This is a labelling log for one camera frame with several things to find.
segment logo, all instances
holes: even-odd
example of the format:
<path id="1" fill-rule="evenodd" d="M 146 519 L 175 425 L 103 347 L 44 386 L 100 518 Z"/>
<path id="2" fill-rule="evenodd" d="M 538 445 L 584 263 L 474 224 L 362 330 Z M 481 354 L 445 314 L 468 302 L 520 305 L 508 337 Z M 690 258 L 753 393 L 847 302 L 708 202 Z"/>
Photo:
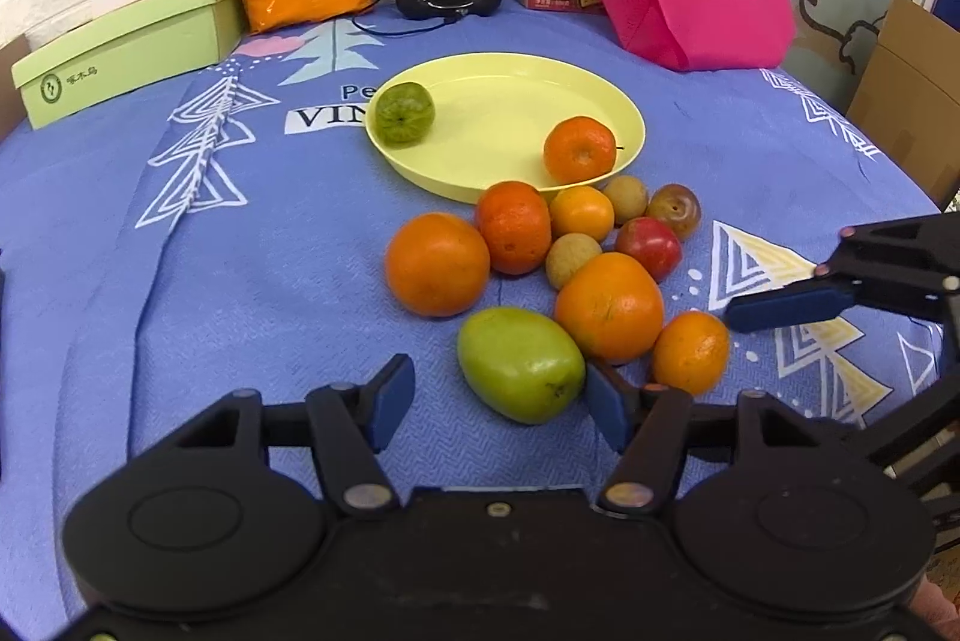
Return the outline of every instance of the logo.
<path id="1" fill-rule="evenodd" d="M 40 82 L 40 96 L 51 105 L 64 93 L 64 84 L 53 73 L 46 74 Z"/>
<path id="2" fill-rule="evenodd" d="M 367 103 L 341 103 L 336 106 L 315 106 L 287 111 L 283 134 L 333 130 L 334 127 L 363 127 Z"/>

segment green shoebox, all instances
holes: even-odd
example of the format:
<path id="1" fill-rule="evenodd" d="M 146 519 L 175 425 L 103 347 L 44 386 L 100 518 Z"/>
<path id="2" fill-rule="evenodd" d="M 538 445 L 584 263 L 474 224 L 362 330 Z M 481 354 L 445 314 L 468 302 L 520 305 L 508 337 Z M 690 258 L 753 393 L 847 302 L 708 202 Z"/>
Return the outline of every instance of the green shoebox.
<path id="1" fill-rule="evenodd" d="M 48 43 L 13 65 L 30 123 L 222 61 L 246 26 L 240 0 L 140 0 Z"/>

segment tangerine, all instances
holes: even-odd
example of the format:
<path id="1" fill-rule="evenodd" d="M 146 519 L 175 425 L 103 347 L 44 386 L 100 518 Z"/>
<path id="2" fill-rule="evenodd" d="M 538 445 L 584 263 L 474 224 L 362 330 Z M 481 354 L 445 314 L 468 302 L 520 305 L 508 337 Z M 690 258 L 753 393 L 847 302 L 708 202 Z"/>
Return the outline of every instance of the tangerine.
<path id="1" fill-rule="evenodd" d="M 664 326 L 664 298 L 642 264 L 612 251 L 573 274 L 554 318 L 589 357 L 615 365 L 648 352 Z"/>
<path id="2" fill-rule="evenodd" d="M 654 381 L 690 395 L 712 390 L 730 356 L 730 332 L 714 315 L 686 311 L 670 321 L 654 346 Z"/>
<path id="3" fill-rule="evenodd" d="M 387 286 L 420 317 L 462 314 L 483 294 L 490 252 L 474 226 L 459 216 L 423 214 L 400 227 L 384 256 Z"/>
<path id="4" fill-rule="evenodd" d="M 474 221 L 487 242 L 494 270 L 522 275 L 546 259 L 552 240 L 550 210 L 530 184 L 494 184 L 477 202 Z"/>
<path id="5" fill-rule="evenodd" d="M 613 132 L 589 116 L 556 125 L 544 141 L 544 166 L 560 184 L 606 176 L 616 164 Z"/>
<path id="6" fill-rule="evenodd" d="M 571 186 L 550 203 L 550 218 L 556 238 L 580 232 L 603 243 L 613 230 L 613 202 L 592 186 Z"/>

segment table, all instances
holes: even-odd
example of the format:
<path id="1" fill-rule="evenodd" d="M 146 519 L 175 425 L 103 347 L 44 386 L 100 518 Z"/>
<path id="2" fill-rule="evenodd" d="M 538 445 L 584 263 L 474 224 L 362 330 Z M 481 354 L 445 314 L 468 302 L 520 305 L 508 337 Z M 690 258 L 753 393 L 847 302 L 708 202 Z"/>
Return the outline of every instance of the table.
<path id="1" fill-rule="evenodd" d="M 386 8 L 369 26 L 409 26 Z M 424 321 L 386 293 L 382 252 L 411 216 L 466 205 L 397 176 L 362 130 L 383 80 L 453 53 L 559 58 L 637 103 L 648 139 L 630 173 L 677 181 L 704 221 L 662 285 L 667 315 L 808 276 L 846 224 L 932 213 L 875 146 L 779 71 L 673 74 L 623 52 L 598 16 L 505 2 L 396 39 L 349 20 L 244 43 L 223 64 L 145 87 L 0 146 L 8 274 L 0 361 L 0 614 L 27 639 L 80 610 L 56 548 L 90 486 L 237 387 L 267 403 L 363 382 L 395 352 L 416 363 L 413 408 L 382 462 L 397 488 L 596 491 L 616 461 L 582 403 L 528 428 L 459 376 L 461 323 Z M 478 304 L 550 312 L 541 272 L 496 279 Z M 707 399 L 761 387 L 806 416 L 870 422 L 936 378 L 940 335 L 854 309 L 736 336 Z M 624 369 L 634 380 L 639 363 Z M 317 491 L 308 455 L 272 465 Z M 689 485 L 711 469 L 693 464 Z"/>

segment screw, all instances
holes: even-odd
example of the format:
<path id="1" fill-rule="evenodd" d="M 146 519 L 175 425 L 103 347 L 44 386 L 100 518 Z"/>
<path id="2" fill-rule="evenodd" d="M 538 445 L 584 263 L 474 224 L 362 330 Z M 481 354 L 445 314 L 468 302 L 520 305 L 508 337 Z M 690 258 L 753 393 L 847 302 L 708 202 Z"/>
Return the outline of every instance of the screw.
<path id="1" fill-rule="evenodd" d="M 510 516 L 512 510 L 514 509 L 508 502 L 492 502 L 487 507 L 488 515 L 494 519 L 503 519 L 505 516 Z"/>
<path id="2" fill-rule="evenodd" d="M 394 493 L 390 488 L 379 483 L 354 484 L 344 492 L 344 500 L 347 501 L 347 505 L 361 511 L 376 511 L 378 508 L 388 505 L 392 499 L 394 499 Z"/>
<path id="3" fill-rule="evenodd" d="M 654 490 L 633 481 L 614 484 L 605 493 L 607 500 L 621 508 L 642 508 L 654 499 Z"/>

